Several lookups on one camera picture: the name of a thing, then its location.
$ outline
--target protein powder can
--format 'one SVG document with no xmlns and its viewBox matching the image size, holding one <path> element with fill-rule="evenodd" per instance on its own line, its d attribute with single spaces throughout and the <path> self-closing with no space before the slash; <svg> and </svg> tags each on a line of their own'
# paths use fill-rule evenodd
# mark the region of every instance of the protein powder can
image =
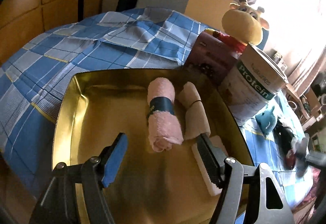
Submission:
<svg viewBox="0 0 326 224">
<path fill-rule="evenodd" d="M 262 50 L 248 44 L 218 91 L 238 125 L 243 125 L 288 84 L 286 75 Z"/>
</svg>

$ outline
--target blue gripper pad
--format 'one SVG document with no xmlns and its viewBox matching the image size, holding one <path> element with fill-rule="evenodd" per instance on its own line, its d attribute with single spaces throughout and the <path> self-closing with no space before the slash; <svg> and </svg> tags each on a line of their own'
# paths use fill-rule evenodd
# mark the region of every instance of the blue gripper pad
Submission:
<svg viewBox="0 0 326 224">
<path fill-rule="evenodd" d="M 102 184 L 105 188 L 109 186 L 110 183 L 115 181 L 115 176 L 118 173 L 119 167 L 121 165 L 122 159 L 126 153 L 128 147 L 128 138 L 123 134 L 115 148 L 113 149 L 108 161 L 104 166 L 104 176 L 102 178 Z"/>
</svg>

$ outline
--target plush toy eye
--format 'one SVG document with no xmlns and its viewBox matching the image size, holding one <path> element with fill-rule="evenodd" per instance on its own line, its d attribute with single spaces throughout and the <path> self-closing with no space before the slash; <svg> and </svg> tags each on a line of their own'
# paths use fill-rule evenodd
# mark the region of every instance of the plush toy eye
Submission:
<svg viewBox="0 0 326 224">
<path fill-rule="evenodd" d="M 254 12 L 251 12 L 250 15 L 256 20 L 257 19 L 257 14 Z"/>
</svg>

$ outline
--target dark blue paper band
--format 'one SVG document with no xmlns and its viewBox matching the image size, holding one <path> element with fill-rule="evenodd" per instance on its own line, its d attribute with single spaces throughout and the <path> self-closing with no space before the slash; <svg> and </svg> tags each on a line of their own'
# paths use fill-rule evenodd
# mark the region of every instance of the dark blue paper band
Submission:
<svg viewBox="0 0 326 224">
<path fill-rule="evenodd" d="M 169 112 L 174 115 L 173 104 L 169 98 L 166 97 L 155 97 L 149 103 L 149 114 L 152 115 L 155 111 Z"/>
</svg>

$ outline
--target metal bolt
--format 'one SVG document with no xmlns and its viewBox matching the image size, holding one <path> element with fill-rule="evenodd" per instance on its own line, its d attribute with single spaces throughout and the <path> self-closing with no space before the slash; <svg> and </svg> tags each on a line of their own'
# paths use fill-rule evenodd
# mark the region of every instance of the metal bolt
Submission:
<svg viewBox="0 0 326 224">
<path fill-rule="evenodd" d="M 235 159 L 233 157 L 227 157 L 225 160 L 229 164 L 235 163 Z"/>
<path fill-rule="evenodd" d="M 64 162 L 59 162 L 56 166 L 57 169 L 62 169 L 66 164 Z"/>
<path fill-rule="evenodd" d="M 260 168 L 262 168 L 263 170 L 267 170 L 268 169 L 268 165 L 266 163 L 261 163 L 260 164 Z"/>
<path fill-rule="evenodd" d="M 95 164 L 95 163 L 98 163 L 100 161 L 100 158 L 97 157 L 97 156 L 93 156 L 89 160 L 90 160 L 91 163 Z"/>
</svg>

